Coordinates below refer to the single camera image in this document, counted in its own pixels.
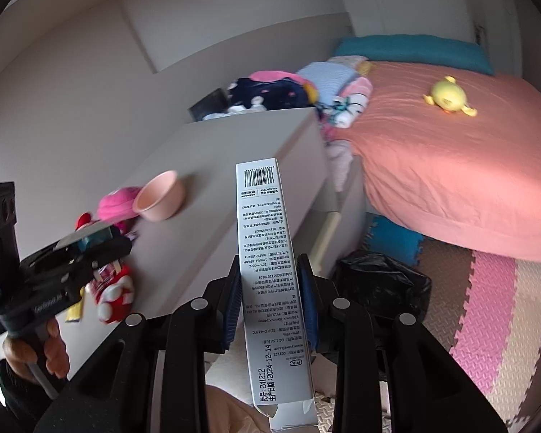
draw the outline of human hand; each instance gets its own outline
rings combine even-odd
[[[50,337],[44,343],[44,355],[46,357],[46,369],[58,379],[66,377],[70,370],[70,360],[66,352],[66,344],[60,337],[60,328],[56,319],[51,319],[46,324]],[[2,344],[6,361],[18,376],[22,379],[38,384],[38,381],[28,369],[27,364],[36,363],[36,352],[26,342],[6,337]]]

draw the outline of pink bedsheet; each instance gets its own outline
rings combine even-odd
[[[477,117],[423,95],[454,76]],[[373,206],[466,248],[541,262],[541,94],[525,80],[376,62],[366,111],[336,137],[363,158]]]

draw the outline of red and white stuffed toy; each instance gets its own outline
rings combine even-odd
[[[78,218],[76,231],[95,222],[90,213],[85,213]],[[94,280],[86,289],[94,298],[98,319],[106,324],[123,320],[130,314],[134,301],[130,268],[122,260],[115,260],[95,272]]]

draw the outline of trash bag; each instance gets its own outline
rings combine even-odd
[[[427,314],[431,279],[380,252],[356,250],[342,258],[333,282],[339,295],[372,315],[394,319],[408,312],[422,322]]]

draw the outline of pink foam mat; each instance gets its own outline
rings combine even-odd
[[[511,330],[517,277],[515,259],[473,251],[469,300],[450,354],[483,394],[489,394]]]

